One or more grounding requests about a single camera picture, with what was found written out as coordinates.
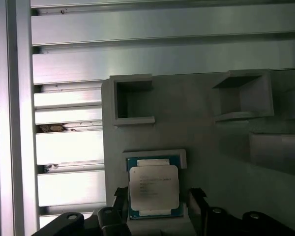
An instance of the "metal plate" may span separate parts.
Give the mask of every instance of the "metal plate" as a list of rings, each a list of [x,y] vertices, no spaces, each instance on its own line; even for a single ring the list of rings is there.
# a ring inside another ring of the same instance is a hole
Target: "metal plate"
[[[295,79],[290,70],[270,73],[274,97]],[[119,153],[125,149],[138,150],[138,147],[141,150],[180,147],[186,149],[188,158],[188,168],[179,173],[181,194],[190,187],[200,186],[210,205],[228,209],[235,217],[256,209],[295,229],[295,176],[258,167],[248,160],[249,131],[295,132],[295,121],[291,124],[272,117],[214,123],[219,99],[212,87],[221,77],[222,73],[212,73],[155,78],[153,94],[140,100],[141,106],[155,115],[155,127],[127,128],[122,132],[111,123],[109,81],[103,83],[108,205],[114,200],[111,195],[116,187],[128,183],[127,173],[119,167],[120,163],[125,163]],[[293,201],[286,204],[286,199]]]
[[[100,105],[101,90],[44,92],[34,94],[35,108]]]
[[[77,121],[101,120],[101,106],[76,108],[42,109],[35,112],[36,124],[66,123]]]
[[[35,84],[103,80],[110,75],[295,68],[295,40],[87,48],[82,52],[63,52],[33,55]]]
[[[36,134],[38,165],[104,160],[103,131]]]
[[[39,206],[106,201],[104,171],[38,175]]]
[[[129,171],[133,210],[168,210],[179,207],[177,166],[141,166]]]
[[[295,31],[295,3],[32,16],[31,24],[34,46],[287,32]]]

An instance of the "rectangular cutout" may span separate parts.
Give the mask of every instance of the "rectangular cutout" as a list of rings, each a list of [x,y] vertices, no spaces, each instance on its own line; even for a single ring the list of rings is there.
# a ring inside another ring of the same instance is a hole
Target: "rectangular cutout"
[[[269,70],[229,71],[214,89],[219,89],[221,104],[216,121],[274,115]]]

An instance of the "screw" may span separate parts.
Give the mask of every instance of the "screw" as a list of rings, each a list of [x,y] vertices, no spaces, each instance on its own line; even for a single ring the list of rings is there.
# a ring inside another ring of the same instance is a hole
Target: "screw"
[[[221,208],[214,208],[213,212],[214,213],[222,213],[222,209]]]
[[[256,213],[250,214],[250,217],[253,218],[253,219],[255,219],[255,220],[258,220],[260,218],[259,215],[256,214]]]

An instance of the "metal slat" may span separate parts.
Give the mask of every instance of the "metal slat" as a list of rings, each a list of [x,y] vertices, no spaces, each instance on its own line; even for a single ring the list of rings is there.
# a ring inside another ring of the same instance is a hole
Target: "metal slat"
[[[34,46],[282,31],[295,31],[295,3],[32,17]]]
[[[33,55],[35,84],[102,80],[110,75],[173,75],[295,68],[295,40],[63,52],[66,53]]]
[[[38,175],[39,206],[106,201],[104,171]]]
[[[87,5],[107,5],[121,3],[184,3],[192,2],[197,5],[221,5],[221,4],[262,4],[262,3],[277,3],[277,0],[31,0],[32,8],[43,7],[69,7],[69,6],[87,6]]]
[[[102,106],[41,109],[35,112],[36,124],[102,120]]]
[[[100,105],[101,101],[100,89],[34,94],[34,103],[37,109]]]
[[[37,164],[104,160],[103,131],[36,134]]]
[[[92,212],[83,212],[84,219],[89,218],[92,215]],[[39,217],[39,226],[43,228],[45,225],[49,224],[51,221],[56,219],[60,215],[44,215]]]

